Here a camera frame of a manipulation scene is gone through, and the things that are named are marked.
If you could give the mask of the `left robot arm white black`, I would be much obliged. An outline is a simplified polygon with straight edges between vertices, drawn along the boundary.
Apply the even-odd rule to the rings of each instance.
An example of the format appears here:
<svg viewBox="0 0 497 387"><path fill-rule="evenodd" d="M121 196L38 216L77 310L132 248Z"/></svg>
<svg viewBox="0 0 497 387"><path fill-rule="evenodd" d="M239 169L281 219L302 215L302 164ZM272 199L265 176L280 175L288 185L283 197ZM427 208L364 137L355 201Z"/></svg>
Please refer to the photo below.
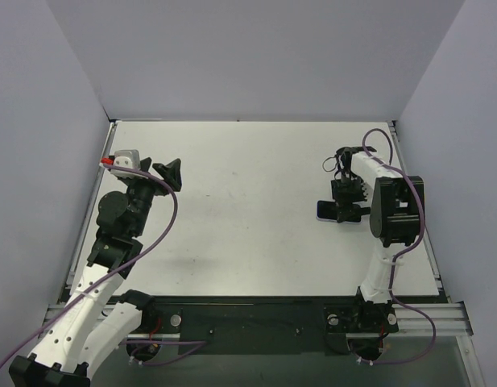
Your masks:
<svg viewBox="0 0 497 387"><path fill-rule="evenodd" d="M89 386L109 354L133 330L149 331L156 321L154 298L129 290L107 317L97 319L135 263L153 250L142 235L156 196L175 198L182 187L181 161L152 163L131 156L105 158L101 165L126 190L111 191L97 204L98 225L74 292L64 309L41 328L42 339L27 356L16 356L9 375L16 386Z"/></svg>

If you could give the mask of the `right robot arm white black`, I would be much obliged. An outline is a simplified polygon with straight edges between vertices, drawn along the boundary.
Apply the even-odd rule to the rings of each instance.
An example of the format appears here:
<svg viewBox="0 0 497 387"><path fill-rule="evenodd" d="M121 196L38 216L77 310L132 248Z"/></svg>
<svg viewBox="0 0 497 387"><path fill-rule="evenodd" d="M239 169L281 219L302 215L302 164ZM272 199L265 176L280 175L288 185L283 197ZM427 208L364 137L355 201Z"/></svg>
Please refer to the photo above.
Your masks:
<svg viewBox="0 0 497 387"><path fill-rule="evenodd" d="M385 166L374 148L343 147L333 158L332 198L317 203L317 218L360 223L368 217L375 247L352 307L331 310L327 320L349 333L395 333L391 292L402 256L425 233L424 182Z"/></svg>

